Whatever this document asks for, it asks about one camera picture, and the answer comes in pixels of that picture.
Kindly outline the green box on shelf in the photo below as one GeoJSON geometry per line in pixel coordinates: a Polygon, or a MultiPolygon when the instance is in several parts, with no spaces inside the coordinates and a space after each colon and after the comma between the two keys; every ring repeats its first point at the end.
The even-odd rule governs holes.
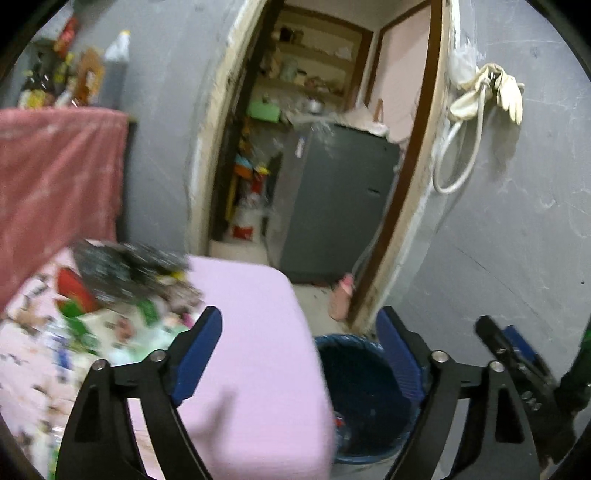
{"type": "Polygon", "coordinates": [[[250,118],[269,123],[280,122],[280,114],[279,106],[263,100],[253,100],[246,109],[246,115],[250,118]]]}

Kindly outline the red snack wrapper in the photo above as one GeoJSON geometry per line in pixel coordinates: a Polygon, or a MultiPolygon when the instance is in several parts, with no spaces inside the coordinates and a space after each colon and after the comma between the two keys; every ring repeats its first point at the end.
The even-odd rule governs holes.
{"type": "Polygon", "coordinates": [[[76,303],[84,314],[97,311],[99,305],[82,282],[81,277],[71,268],[62,267],[57,274],[57,292],[76,303]]]}

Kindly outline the pink detergent bottle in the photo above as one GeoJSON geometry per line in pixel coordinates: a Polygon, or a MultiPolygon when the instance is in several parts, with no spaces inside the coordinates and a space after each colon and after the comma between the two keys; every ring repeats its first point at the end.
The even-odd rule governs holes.
{"type": "Polygon", "coordinates": [[[349,306],[355,292],[355,277],[352,273],[346,273],[339,280],[335,289],[332,290],[331,301],[329,301],[329,317],[332,320],[345,321],[349,314],[349,306]]]}

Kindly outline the red plaid cloth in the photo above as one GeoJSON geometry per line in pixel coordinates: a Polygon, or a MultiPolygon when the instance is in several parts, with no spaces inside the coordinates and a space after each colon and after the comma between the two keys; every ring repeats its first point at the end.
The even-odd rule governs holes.
{"type": "Polygon", "coordinates": [[[1,112],[1,303],[78,239],[113,240],[122,206],[125,113],[1,112]]]}

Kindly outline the grey washing machine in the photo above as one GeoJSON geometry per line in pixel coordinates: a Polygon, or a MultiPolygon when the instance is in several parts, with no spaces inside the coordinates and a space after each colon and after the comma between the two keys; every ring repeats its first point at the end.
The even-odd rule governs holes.
{"type": "Polygon", "coordinates": [[[401,148],[383,137],[311,122],[294,128],[273,189],[266,248],[294,283],[331,284],[353,272],[398,181],[401,148]]]}

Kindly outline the black plastic bag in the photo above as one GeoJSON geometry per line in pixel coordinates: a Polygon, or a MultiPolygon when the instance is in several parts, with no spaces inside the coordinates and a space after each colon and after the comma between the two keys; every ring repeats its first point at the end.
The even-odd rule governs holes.
{"type": "Polygon", "coordinates": [[[145,244],[92,243],[72,248],[76,269],[85,287],[103,304],[162,299],[174,313],[190,310],[202,293],[188,280],[184,254],[145,244]]]}

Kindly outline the amber oil bottle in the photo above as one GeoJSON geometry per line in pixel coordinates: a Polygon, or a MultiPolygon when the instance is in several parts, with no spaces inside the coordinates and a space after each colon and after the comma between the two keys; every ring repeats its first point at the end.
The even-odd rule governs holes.
{"type": "Polygon", "coordinates": [[[93,48],[87,48],[77,64],[77,81],[73,101],[77,106],[90,106],[96,103],[104,74],[103,61],[93,48]]]}

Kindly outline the white red rice sack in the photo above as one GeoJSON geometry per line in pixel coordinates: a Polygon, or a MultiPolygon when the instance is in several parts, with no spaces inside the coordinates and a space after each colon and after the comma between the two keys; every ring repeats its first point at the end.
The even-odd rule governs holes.
{"type": "Polygon", "coordinates": [[[257,193],[249,193],[242,197],[235,208],[230,222],[230,235],[238,240],[255,243],[262,241],[263,199],[257,193]]]}

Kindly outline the pink floral table cloth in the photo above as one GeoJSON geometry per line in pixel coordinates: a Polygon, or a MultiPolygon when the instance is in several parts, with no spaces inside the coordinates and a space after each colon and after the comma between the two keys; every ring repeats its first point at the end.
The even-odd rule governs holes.
{"type": "MultiPolygon", "coordinates": [[[[63,249],[22,285],[1,325],[1,414],[39,469],[41,428],[64,427],[91,364],[71,355],[59,371],[42,335],[16,321],[30,305],[56,316],[63,249]]],[[[269,266],[193,256],[188,279],[221,311],[222,333],[194,395],[179,414],[216,479],[325,479],[335,451],[334,414],[315,341],[287,277],[269,266]]]]}

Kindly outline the wooden door frame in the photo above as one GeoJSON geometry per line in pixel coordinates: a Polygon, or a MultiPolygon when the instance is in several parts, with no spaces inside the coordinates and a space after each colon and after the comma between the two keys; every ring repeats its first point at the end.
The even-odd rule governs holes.
{"type": "MultiPolygon", "coordinates": [[[[410,261],[411,247],[418,241],[420,218],[431,192],[432,149],[444,113],[445,70],[451,49],[453,1],[433,1],[430,35],[417,117],[394,197],[370,261],[349,311],[349,330],[365,333],[384,304],[402,270],[410,261]]],[[[205,251],[212,181],[221,151],[222,133],[228,118],[230,95],[235,90],[247,46],[269,1],[244,1],[230,31],[222,37],[221,53],[208,88],[207,110],[200,122],[192,156],[188,187],[187,248],[205,251]]]]}

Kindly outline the blue lined trash bin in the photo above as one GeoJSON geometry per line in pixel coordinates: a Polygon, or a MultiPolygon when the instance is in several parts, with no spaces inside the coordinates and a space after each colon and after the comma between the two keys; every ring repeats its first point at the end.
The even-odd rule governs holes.
{"type": "Polygon", "coordinates": [[[401,393],[380,344],[330,334],[315,337],[335,415],[335,463],[369,465],[397,455],[418,408],[401,393]]]}

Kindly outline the white rubber glove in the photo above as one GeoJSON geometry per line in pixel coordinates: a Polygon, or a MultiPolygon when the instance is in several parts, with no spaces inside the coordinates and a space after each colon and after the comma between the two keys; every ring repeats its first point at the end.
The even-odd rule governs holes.
{"type": "Polygon", "coordinates": [[[523,90],[525,85],[496,63],[488,63],[475,75],[458,84],[463,94],[449,107],[454,121],[464,122],[484,115],[486,103],[494,99],[496,105],[508,113],[510,120],[521,125],[524,115],[523,90]]]}

